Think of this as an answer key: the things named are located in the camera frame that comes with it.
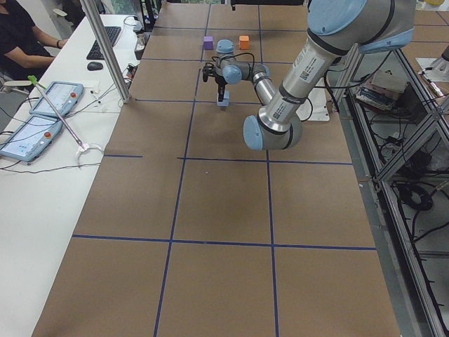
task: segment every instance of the person's arm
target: person's arm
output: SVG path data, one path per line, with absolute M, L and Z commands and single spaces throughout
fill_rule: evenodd
M 33 35 L 36 38 L 37 41 L 39 41 L 44 46 L 48 47 L 55 47 L 61 49 L 67 40 L 58 40 L 54 37 L 48 35 L 47 33 L 43 32 L 39 27 L 33 26 L 32 28 Z
M 53 56 L 27 55 L 19 47 L 15 47 L 5 56 L 24 68 L 46 68 L 55 59 Z

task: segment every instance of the black keyboard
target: black keyboard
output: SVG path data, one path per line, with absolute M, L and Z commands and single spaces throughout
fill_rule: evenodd
M 121 27 L 105 27 L 106 34 L 109 40 L 111 41 L 111 45 L 114 45 L 119 38 Z M 91 51 L 87 54 L 87 60 L 104 60 L 103 54 L 101 54 L 100 46 L 98 42 L 95 41 L 92 45 Z

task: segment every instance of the white table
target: white table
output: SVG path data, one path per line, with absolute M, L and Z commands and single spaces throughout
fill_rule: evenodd
M 105 25 L 122 27 L 114 47 L 121 69 L 136 65 L 136 36 L 126 15 L 103 15 Z M 87 21 L 79 25 L 59 56 L 41 79 L 48 85 L 53 80 L 86 84 L 75 110 L 93 101 L 93 88 L 98 95 L 113 83 L 105 65 L 103 70 L 89 72 L 87 52 L 95 41 Z M 38 96 L 36 89 L 30 97 Z M 121 110 L 120 96 L 112 91 L 102 104 L 92 105 L 68 119 L 69 125 L 85 143 L 104 147 L 112 134 Z M 16 118 L 25 120 L 29 105 L 23 105 Z M 12 121 L 5 130 L 14 131 L 21 123 Z M 76 164 L 78 145 L 67 130 L 62 130 L 52 145 L 31 165 L 20 163 L 16 171 L 40 171 Z M 81 155 L 81 164 L 99 163 L 99 151 Z M 0 158 L 0 167 L 16 162 Z M 69 168 L 40 174 L 0 171 L 0 335 L 31 336 L 72 236 L 98 166 Z

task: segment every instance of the black mouse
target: black mouse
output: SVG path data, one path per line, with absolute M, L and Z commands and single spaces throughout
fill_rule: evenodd
M 87 70 L 94 71 L 101 69 L 103 69 L 103 64 L 100 62 L 92 61 L 87 64 Z

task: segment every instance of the purple cube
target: purple cube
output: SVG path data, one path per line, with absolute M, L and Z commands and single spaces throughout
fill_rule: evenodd
M 204 37 L 203 47 L 207 51 L 213 51 L 213 37 Z

